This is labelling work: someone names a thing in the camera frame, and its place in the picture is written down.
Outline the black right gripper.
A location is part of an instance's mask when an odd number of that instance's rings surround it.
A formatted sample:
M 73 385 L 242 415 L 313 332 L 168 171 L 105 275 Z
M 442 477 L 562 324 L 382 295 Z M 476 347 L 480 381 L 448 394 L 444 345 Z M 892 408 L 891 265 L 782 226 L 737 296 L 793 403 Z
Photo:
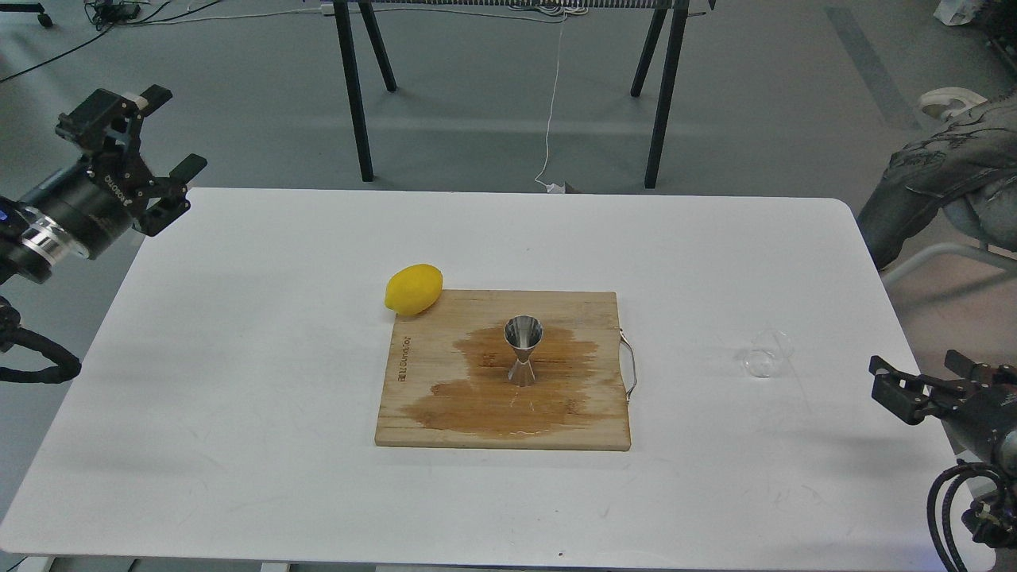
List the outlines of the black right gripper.
M 964 449 L 1008 477 L 1016 477 L 1015 367 L 975 362 L 955 349 L 945 352 L 944 366 L 980 391 L 958 405 L 955 381 L 901 371 L 872 355 L 868 365 L 874 376 L 871 398 L 908 426 L 916 426 L 928 416 L 943 419 Z

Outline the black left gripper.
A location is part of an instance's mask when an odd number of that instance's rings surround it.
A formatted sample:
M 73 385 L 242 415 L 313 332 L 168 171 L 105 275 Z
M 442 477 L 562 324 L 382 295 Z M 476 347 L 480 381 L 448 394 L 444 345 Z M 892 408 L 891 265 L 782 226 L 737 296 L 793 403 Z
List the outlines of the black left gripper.
M 188 184 L 207 166 L 190 153 L 165 177 L 156 177 L 141 158 L 143 120 L 173 98 L 162 85 L 140 95 L 98 88 L 72 112 L 60 114 L 56 134 L 76 145 L 86 167 L 53 173 L 21 198 L 29 228 L 21 244 L 45 261 L 73 253 L 94 260 L 131 224 L 157 236 L 188 212 Z M 123 203 L 132 203 L 130 210 Z

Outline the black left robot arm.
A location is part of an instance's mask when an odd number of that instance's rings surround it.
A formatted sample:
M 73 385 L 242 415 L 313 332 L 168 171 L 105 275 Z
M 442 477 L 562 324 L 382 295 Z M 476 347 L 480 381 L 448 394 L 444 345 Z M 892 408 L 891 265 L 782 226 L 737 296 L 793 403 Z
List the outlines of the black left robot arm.
M 19 201 L 2 201 L 2 279 L 41 284 L 68 254 L 94 260 L 127 230 L 158 235 L 190 209 L 188 185 L 207 166 L 195 153 L 167 176 L 141 156 L 143 120 L 172 98 L 151 85 L 140 95 L 94 91 L 55 128 L 79 159 Z

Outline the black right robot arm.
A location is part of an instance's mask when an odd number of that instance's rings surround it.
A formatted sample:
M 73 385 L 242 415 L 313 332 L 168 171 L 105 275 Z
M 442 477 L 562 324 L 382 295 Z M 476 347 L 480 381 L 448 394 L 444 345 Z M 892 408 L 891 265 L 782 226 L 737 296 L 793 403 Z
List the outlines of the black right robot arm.
M 976 457 L 963 459 L 934 479 L 926 498 L 931 542 L 948 571 L 965 571 L 953 536 L 955 496 L 970 479 L 988 479 L 992 491 L 976 497 L 961 522 L 974 544 L 1014 549 L 1016 539 L 1016 373 L 1013 365 L 976 363 L 956 350 L 945 354 L 944 366 L 954 380 L 897 369 L 880 356 L 869 358 L 874 377 L 872 398 L 908 426 L 929 417 L 953 432 Z

